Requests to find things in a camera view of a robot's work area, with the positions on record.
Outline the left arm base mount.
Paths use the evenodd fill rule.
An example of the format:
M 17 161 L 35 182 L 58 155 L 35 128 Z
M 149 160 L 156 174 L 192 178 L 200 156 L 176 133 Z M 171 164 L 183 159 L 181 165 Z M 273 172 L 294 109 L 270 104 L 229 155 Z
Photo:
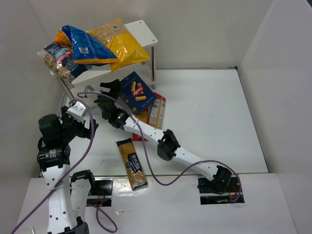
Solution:
M 74 209 L 84 205 L 111 206 L 113 180 L 94 178 L 71 178 L 71 202 Z

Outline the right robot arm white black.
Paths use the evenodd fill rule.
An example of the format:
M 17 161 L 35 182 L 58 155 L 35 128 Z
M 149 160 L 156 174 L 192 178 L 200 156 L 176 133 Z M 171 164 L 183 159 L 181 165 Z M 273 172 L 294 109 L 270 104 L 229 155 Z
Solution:
M 186 170 L 193 168 L 208 180 L 206 187 L 212 193 L 221 194 L 229 186 L 232 172 L 214 160 L 204 160 L 190 153 L 180 146 L 177 138 L 171 130 L 160 130 L 154 128 L 125 110 L 118 108 L 115 102 L 121 91 L 120 81 L 115 79 L 111 82 L 102 82 L 100 87 L 108 88 L 102 91 L 95 103 L 102 112 L 102 118 L 108 120 L 109 124 L 117 129 L 134 134 L 143 134 L 143 138 L 154 144 L 157 155 L 165 161 L 174 161 L 187 166 Z

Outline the dark blue Barilla pasta box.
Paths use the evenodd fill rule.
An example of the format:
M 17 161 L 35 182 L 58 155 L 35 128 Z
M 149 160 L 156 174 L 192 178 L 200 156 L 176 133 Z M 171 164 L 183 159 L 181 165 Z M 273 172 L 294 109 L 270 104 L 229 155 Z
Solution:
M 155 93 L 135 71 L 120 81 L 119 96 L 135 115 L 142 113 L 156 100 Z

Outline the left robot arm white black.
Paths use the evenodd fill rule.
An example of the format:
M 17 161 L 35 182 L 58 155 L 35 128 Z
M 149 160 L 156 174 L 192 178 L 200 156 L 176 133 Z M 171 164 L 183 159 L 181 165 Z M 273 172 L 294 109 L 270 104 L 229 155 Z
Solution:
M 85 127 L 84 117 L 89 109 L 81 102 L 70 107 L 63 106 L 61 117 L 50 114 L 39 120 L 42 137 L 38 142 L 37 161 L 49 191 L 49 234 L 88 234 L 85 220 L 87 196 L 95 183 L 90 170 L 69 175 L 71 148 L 69 143 L 75 138 L 93 140 L 98 124 L 90 120 Z

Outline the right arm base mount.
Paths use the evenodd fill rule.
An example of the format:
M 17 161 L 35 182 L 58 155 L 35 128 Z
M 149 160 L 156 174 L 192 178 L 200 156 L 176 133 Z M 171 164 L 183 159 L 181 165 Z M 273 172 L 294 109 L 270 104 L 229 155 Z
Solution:
M 215 192 L 209 185 L 209 181 L 203 176 L 199 176 L 197 180 L 201 205 L 230 204 L 231 199 L 238 196 L 240 184 L 235 176 L 231 177 L 229 186 L 224 192 Z

